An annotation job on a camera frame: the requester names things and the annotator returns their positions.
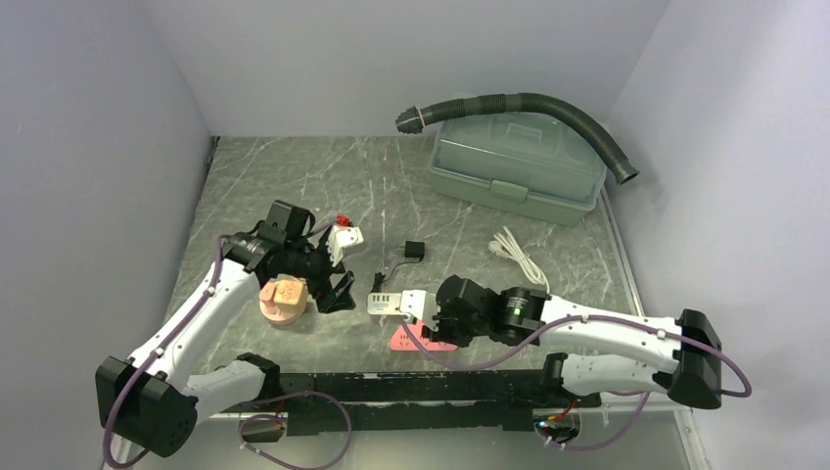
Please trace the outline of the white power strip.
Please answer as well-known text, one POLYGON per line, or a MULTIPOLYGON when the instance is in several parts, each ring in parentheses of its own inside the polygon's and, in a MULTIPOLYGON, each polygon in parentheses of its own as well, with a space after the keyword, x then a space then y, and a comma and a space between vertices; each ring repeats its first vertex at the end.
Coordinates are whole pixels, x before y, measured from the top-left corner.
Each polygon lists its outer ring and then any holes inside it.
POLYGON ((370 293, 367 297, 367 313, 374 316, 402 316, 401 293, 370 293))

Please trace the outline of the tan cube socket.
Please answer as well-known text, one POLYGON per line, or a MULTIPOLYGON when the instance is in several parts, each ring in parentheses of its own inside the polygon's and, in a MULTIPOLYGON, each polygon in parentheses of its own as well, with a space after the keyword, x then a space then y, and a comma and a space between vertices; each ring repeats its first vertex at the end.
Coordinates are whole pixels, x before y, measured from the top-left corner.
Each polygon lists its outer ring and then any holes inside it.
POLYGON ((304 281, 284 278, 274 282, 272 302, 281 311, 303 313, 308 291, 304 281))

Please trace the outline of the pink triangular power strip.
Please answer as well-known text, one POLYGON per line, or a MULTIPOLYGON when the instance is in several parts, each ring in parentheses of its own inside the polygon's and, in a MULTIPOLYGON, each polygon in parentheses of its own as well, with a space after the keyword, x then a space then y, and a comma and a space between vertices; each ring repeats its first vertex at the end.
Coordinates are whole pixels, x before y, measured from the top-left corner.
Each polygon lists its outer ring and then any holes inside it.
POLYGON ((422 326, 420 321, 398 326, 389 339, 389 349, 393 352, 416 352, 420 347, 429 352, 454 352, 458 349, 448 343, 428 340, 421 335, 422 326))

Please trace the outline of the round pink power socket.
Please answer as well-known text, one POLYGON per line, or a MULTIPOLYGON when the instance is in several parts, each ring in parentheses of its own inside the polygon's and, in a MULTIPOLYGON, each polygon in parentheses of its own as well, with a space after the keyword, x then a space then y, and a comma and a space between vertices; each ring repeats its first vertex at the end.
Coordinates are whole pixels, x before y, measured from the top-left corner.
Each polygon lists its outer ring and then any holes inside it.
POLYGON ((298 321, 304 314, 303 313, 293 313, 293 312, 285 312, 281 311, 278 308, 274 307, 271 309, 262 308, 259 302, 259 295, 258 295, 258 305, 261 314, 267 319, 271 324, 275 326, 288 326, 292 323, 298 321))

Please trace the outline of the salmon cube plug adapter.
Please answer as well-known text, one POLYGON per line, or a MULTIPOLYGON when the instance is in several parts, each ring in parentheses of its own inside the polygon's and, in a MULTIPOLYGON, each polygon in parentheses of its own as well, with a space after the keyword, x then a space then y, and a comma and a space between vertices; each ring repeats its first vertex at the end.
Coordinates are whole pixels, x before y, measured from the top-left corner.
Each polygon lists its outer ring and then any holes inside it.
POLYGON ((259 292, 259 302, 262 308, 271 309, 276 306, 274 302, 274 291, 271 286, 264 286, 259 292))

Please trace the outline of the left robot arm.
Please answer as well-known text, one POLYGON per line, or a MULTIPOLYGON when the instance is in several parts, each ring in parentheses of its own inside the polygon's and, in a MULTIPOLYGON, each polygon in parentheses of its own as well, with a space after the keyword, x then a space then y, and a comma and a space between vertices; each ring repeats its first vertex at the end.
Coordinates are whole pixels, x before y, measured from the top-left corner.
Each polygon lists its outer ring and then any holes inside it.
POLYGON ((128 469, 148 453, 169 457, 220 411, 242 403, 266 411, 286 400, 279 365, 258 354, 209 374, 196 366, 244 304, 281 275, 304 281, 320 313, 353 309, 354 274, 343 260, 363 242, 347 217, 318 225, 311 211, 280 200, 253 229, 218 235, 206 277, 164 326, 96 370, 106 464, 128 469))

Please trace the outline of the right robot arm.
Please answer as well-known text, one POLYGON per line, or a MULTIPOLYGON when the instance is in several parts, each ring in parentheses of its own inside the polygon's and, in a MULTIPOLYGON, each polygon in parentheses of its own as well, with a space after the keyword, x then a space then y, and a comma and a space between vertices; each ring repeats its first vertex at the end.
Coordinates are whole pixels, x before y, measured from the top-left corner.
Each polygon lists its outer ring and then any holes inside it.
POLYGON ((407 312, 430 340, 468 346, 477 337, 552 354, 539 380, 545 402, 562 406, 595 393, 661 393, 676 403, 718 409, 722 345, 707 316, 639 317, 575 304, 542 291, 501 292, 453 275, 436 294, 407 294, 407 312))

